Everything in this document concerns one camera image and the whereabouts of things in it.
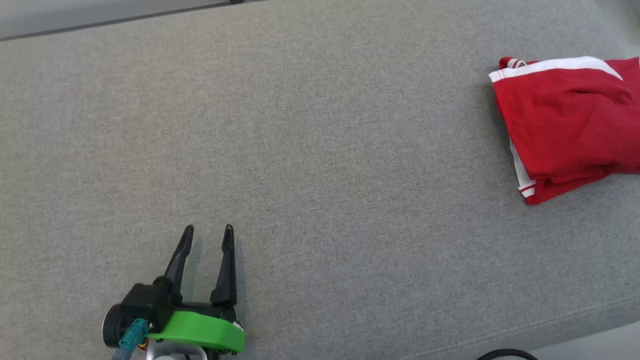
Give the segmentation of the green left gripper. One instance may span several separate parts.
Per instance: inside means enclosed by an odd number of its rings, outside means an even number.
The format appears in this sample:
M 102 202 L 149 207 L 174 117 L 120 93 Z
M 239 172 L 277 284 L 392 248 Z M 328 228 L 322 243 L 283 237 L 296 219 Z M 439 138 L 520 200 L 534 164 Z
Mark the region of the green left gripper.
M 182 303 L 181 287 L 195 228 L 188 225 L 174 250 L 165 278 L 171 282 L 172 303 Z M 245 350 L 246 333 L 237 321 L 236 252 L 234 228 L 227 224 L 222 239 L 222 261 L 210 302 L 215 307 L 180 307 L 160 332 L 148 335 L 150 356 L 224 356 Z

